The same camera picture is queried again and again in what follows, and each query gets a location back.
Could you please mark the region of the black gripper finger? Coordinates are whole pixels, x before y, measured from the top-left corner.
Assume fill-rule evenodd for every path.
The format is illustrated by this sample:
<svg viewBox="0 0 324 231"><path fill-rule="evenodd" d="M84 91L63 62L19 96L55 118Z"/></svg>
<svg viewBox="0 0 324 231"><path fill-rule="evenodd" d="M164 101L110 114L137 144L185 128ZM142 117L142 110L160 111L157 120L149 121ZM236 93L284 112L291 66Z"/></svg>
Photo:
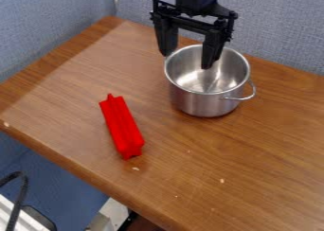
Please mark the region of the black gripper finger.
<svg viewBox="0 0 324 231"><path fill-rule="evenodd" d="M205 35L205 41L203 43L201 54L201 68L209 69L215 62L220 59L220 54L224 48L223 32L219 30L211 30Z"/></svg>
<svg viewBox="0 0 324 231"><path fill-rule="evenodd" d="M169 18L153 17L156 38L161 54L168 57L173 54L179 44L179 28Z"/></svg>

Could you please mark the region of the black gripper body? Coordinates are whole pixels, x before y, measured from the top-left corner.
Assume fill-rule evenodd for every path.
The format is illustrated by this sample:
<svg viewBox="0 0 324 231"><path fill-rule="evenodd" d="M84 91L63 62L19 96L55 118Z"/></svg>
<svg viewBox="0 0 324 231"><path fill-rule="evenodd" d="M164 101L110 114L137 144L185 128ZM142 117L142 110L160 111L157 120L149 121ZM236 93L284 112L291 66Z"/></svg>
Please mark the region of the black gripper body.
<svg viewBox="0 0 324 231"><path fill-rule="evenodd" d="M208 34L211 30L223 32L225 42L232 40L239 13L225 8L219 0L152 0L155 16L169 18L179 29Z"/></svg>

